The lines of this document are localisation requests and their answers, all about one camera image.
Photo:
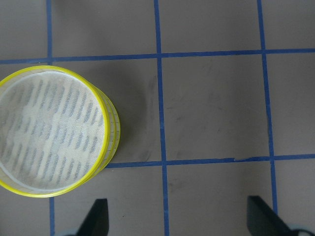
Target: round container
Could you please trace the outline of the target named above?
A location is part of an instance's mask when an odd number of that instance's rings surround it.
[[[0,81],[0,185],[14,193],[71,191],[109,163],[119,138],[112,102],[68,69],[33,66]]]

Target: yellow rim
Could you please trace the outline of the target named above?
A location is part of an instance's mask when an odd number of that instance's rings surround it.
[[[104,155],[105,155],[105,153],[107,151],[107,147],[109,145],[110,132],[109,132],[109,129],[107,127],[110,127],[109,126],[110,120],[109,120],[108,111],[105,108],[105,103],[104,103],[103,99],[101,98],[98,89],[94,85],[92,85],[90,82],[88,82],[86,79],[84,79],[82,76],[78,75],[77,73],[75,73],[75,72],[73,72],[71,70],[68,70],[68,69],[65,69],[65,68],[62,68],[62,67],[52,66],[52,65],[39,65],[39,66],[27,67],[25,69],[16,71],[13,74],[11,74],[11,75],[7,76],[6,78],[4,78],[2,81],[0,81],[0,87],[3,86],[7,81],[13,79],[15,76],[18,76],[18,75],[20,75],[22,73],[25,73],[25,72],[28,72],[28,71],[31,71],[31,70],[39,70],[39,69],[51,69],[52,71],[60,71],[60,72],[63,72],[65,74],[71,75],[74,78],[76,78],[79,81],[81,81],[82,83],[84,83],[92,91],[92,93],[94,94],[94,96],[96,97],[97,101],[100,104],[100,107],[101,107],[101,110],[102,110],[102,113],[103,113],[103,116],[104,116],[104,128],[105,128],[103,146],[102,146],[102,149],[100,151],[100,154],[99,154],[96,162],[91,167],[91,169],[80,180],[78,180],[77,182],[75,182],[73,185],[71,185],[69,187],[66,187],[66,188],[64,188],[62,190],[59,190],[59,191],[56,191],[56,192],[53,192],[53,193],[34,194],[34,193],[27,193],[27,192],[23,192],[23,191],[20,191],[18,189],[15,189],[15,188],[11,187],[10,185],[6,184],[5,182],[3,182],[0,179],[0,185],[2,187],[4,187],[4,188],[10,190],[11,192],[14,192],[14,193],[17,193],[17,194],[20,194],[20,195],[23,195],[23,196],[27,196],[27,197],[47,198],[47,197],[53,197],[53,196],[61,195],[63,193],[67,193],[67,192],[75,189],[76,187],[78,187],[78,186],[82,185],[83,183],[85,183],[86,181],[88,181],[92,177],[93,173],[95,171],[97,171],[98,167],[100,166],[100,164],[103,161]]]

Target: gray tile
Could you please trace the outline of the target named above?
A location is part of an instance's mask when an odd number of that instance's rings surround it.
[[[163,60],[167,158],[268,155],[261,57]]]
[[[0,65],[0,81],[3,80],[5,77],[8,75],[27,68],[31,66],[36,66],[36,65],[46,65],[45,63],[36,63],[36,64],[2,64]]]
[[[109,236],[163,235],[161,167],[105,169],[55,198],[56,232],[78,228],[93,202],[107,198]]]
[[[159,161],[157,62],[155,59],[59,62],[101,89],[121,121],[121,141],[113,162]]]
[[[47,56],[45,0],[2,0],[0,22],[0,59]]]
[[[0,235],[49,235],[49,200],[17,195],[0,186]]]
[[[160,0],[163,52],[260,49],[256,1]]]
[[[156,52],[153,1],[52,1],[53,55]]]
[[[315,160],[276,161],[279,216],[293,228],[315,232]]]
[[[244,235],[247,196],[272,204],[269,162],[168,167],[170,235]]]
[[[266,48],[314,48],[313,0],[264,0]]]
[[[315,153],[315,54],[267,59],[275,154]]]

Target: gray floor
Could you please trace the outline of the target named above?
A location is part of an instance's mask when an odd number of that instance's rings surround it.
[[[0,235],[76,229],[107,198],[110,236],[249,236],[248,195],[315,231],[314,13],[313,0],[2,0],[0,79],[73,70],[111,98],[122,137],[67,194],[0,188]]]

